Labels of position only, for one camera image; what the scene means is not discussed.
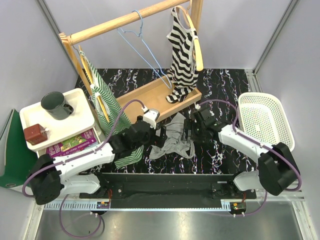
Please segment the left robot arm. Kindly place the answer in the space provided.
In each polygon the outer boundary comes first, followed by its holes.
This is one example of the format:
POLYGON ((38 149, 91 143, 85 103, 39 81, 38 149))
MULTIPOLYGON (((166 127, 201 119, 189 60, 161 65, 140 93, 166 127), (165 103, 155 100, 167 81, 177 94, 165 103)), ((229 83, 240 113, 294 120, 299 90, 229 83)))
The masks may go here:
POLYGON ((108 193, 107 184, 95 174, 81 173, 98 165, 116 163, 143 145, 162 147, 167 140, 166 130, 165 126, 152 127, 138 120, 95 147, 56 158, 41 155, 28 177, 36 203, 45 205, 68 194, 93 194, 103 198, 108 193))

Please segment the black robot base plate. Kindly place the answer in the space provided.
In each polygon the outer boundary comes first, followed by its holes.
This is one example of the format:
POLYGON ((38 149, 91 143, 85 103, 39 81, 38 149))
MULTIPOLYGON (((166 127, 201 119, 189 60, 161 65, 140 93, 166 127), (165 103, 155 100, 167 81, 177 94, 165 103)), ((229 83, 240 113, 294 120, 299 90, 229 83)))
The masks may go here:
POLYGON ((111 197, 115 211, 214 211, 229 209, 228 200, 254 200, 254 190, 241 192, 232 175, 99 173, 100 189, 81 199, 111 197))

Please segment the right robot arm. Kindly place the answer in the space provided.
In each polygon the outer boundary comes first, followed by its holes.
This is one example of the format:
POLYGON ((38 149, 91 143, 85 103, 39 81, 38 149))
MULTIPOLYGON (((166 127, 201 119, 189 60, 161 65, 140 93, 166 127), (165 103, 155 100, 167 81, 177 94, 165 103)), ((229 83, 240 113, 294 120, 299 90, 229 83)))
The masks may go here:
POLYGON ((218 121, 208 109, 199 109, 183 122, 183 140, 206 144, 212 140, 230 146, 249 157, 257 164, 257 170, 240 172, 233 176, 227 185, 228 195, 239 198, 247 190, 264 189, 278 196, 300 176, 300 171, 289 147, 277 144, 260 143, 230 121, 218 121))

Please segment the grey tank top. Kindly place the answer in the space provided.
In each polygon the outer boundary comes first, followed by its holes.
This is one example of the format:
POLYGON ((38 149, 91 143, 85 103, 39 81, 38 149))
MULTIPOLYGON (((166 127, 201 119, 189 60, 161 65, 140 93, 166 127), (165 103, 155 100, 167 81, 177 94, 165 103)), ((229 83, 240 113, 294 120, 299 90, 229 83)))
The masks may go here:
POLYGON ((195 146, 192 140, 182 140, 184 120, 186 118, 177 113, 173 119, 165 125, 167 139, 162 148, 153 145, 149 158, 159 159, 165 154, 176 153, 183 158, 191 159, 195 155, 195 146))

